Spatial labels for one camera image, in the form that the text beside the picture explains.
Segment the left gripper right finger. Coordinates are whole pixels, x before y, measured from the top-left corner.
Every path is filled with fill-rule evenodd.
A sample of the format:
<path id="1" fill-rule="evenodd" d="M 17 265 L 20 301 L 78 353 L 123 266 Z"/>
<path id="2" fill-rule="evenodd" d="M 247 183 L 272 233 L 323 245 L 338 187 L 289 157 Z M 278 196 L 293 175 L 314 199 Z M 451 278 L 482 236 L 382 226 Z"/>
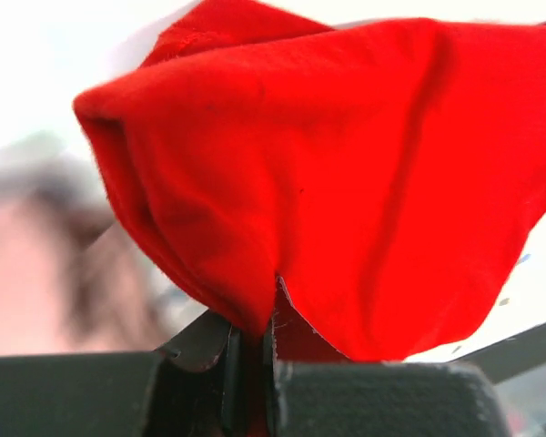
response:
<path id="1" fill-rule="evenodd" d="M 495 392 L 463 364 L 352 362 L 325 342 L 276 278 L 263 339 L 272 436 L 508 436 Z"/>

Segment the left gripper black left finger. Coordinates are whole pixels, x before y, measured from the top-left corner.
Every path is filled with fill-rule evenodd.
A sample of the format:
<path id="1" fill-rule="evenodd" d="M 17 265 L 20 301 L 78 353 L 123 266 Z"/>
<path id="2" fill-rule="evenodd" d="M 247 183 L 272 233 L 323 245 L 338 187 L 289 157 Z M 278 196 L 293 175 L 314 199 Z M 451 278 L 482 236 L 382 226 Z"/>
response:
<path id="1" fill-rule="evenodd" d="M 211 311 L 153 351 L 0 357 L 0 436 L 240 436 L 240 359 Z"/>

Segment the red t shirt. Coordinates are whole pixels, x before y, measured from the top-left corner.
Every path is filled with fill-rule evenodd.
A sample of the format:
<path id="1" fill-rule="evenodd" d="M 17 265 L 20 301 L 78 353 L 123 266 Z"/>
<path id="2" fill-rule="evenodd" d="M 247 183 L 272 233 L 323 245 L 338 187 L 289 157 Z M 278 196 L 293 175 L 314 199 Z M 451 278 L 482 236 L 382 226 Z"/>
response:
<path id="1" fill-rule="evenodd" d="M 468 338 L 546 212 L 546 24 L 204 1 L 74 111 L 184 292 L 258 337 L 283 290 L 355 361 Z"/>

